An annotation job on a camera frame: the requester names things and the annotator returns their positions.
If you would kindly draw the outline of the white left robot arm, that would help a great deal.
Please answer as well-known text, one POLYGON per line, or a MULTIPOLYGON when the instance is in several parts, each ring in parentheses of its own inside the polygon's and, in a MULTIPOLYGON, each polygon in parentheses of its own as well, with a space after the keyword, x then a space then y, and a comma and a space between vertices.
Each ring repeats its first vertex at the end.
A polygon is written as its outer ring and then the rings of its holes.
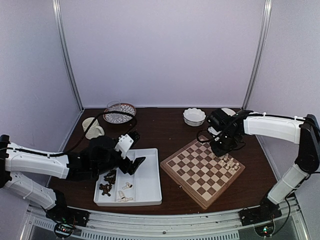
POLYGON ((135 144, 129 134, 121 135, 118 140, 108 136, 92 138, 81 152, 36 151, 10 142, 8 135, 0 137, 0 186, 31 200, 61 222, 72 218, 64 194, 58 190, 45 188, 24 176, 24 172, 36 173, 64 179, 84 181, 98 179, 103 173, 120 169, 124 174, 133 175, 145 157, 131 160, 127 154, 135 144))

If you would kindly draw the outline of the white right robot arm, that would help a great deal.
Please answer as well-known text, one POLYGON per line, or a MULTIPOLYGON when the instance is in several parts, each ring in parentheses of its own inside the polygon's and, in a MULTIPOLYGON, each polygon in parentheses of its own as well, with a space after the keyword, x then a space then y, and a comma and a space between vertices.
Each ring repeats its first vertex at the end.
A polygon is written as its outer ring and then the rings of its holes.
POLYGON ((277 183, 256 210, 259 220, 268 220, 276 205, 293 193, 320 167, 320 125, 313 114, 281 116, 252 110, 235 112, 218 108, 206 118, 209 144, 221 157, 244 146, 244 136, 256 136, 274 170, 282 170, 277 183))

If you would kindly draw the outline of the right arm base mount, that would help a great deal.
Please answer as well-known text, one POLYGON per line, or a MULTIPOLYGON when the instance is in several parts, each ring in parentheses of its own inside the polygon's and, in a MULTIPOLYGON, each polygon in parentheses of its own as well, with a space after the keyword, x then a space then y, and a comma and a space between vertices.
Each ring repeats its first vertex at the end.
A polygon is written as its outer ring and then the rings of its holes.
POLYGON ((269 211, 261 207, 242 209, 238 212, 242 226, 255 225, 282 216, 279 209, 269 211))

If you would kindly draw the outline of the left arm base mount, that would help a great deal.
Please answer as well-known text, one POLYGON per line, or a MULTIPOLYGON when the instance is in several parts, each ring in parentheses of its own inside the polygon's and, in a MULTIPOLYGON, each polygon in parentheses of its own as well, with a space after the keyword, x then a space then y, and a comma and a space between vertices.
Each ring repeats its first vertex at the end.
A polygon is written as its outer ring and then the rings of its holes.
POLYGON ((46 217, 53 220, 56 223, 67 224, 72 227, 86 227, 90 213, 85 210, 79 210, 75 208, 58 209, 58 210, 46 210, 46 217))

